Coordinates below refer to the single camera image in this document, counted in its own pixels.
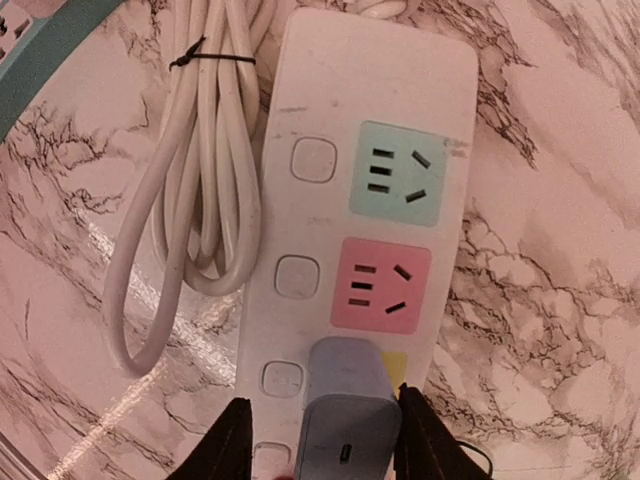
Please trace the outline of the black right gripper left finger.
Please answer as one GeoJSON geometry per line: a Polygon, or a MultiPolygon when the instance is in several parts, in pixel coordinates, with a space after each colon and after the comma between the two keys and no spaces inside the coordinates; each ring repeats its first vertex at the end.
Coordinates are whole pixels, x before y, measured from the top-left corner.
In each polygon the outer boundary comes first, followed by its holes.
{"type": "Polygon", "coordinates": [[[251,402],[234,398],[168,480],[245,480],[253,452],[251,402]]]}

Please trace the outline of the teal power strip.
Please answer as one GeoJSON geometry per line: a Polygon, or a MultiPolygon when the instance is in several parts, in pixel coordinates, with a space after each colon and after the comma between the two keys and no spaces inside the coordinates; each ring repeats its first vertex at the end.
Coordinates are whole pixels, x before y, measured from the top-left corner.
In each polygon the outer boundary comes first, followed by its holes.
{"type": "Polygon", "coordinates": [[[121,0],[1,3],[1,137],[121,0]]]}

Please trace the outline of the light blue plug adapter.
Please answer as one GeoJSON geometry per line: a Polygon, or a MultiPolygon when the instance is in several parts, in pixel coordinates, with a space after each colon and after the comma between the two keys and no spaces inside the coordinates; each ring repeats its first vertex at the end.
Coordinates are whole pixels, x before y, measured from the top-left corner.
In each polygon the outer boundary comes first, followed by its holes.
{"type": "Polygon", "coordinates": [[[380,349],[365,339],[314,344],[294,477],[383,479],[402,412],[380,349]]]}

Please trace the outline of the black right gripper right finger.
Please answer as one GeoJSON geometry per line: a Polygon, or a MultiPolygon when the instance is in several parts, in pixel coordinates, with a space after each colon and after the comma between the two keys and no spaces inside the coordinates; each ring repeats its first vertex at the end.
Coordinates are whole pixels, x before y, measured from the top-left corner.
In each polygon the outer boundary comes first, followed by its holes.
{"type": "Polygon", "coordinates": [[[418,388],[402,384],[398,403],[402,411],[402,424],[394,452],[397,479],[490,478],[463,451],[418,388]]]}

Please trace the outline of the black power adapter with cable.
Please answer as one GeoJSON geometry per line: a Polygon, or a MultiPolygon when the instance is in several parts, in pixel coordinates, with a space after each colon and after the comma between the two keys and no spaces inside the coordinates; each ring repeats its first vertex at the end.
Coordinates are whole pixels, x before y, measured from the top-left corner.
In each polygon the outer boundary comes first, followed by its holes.
{"type": "Polygon", "coordinates": [[[457,439],[456,442],[490,478],[493,477],[494,463],[485,451],[465,440],[457,439]]]}

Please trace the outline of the white multicolour power strip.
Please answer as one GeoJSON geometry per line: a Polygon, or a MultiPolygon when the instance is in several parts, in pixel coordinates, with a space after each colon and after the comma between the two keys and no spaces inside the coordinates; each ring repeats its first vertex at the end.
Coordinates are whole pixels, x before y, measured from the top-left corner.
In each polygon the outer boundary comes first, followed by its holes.
{"type": "Polygon", "coordinates": [[[314,344],[377,346],[422,388],[459,245],[479,59],[442,34],[314,8],[288,19],[262,157],[262,240],[236,393],[255,479],[294,477],[314,344]]]}

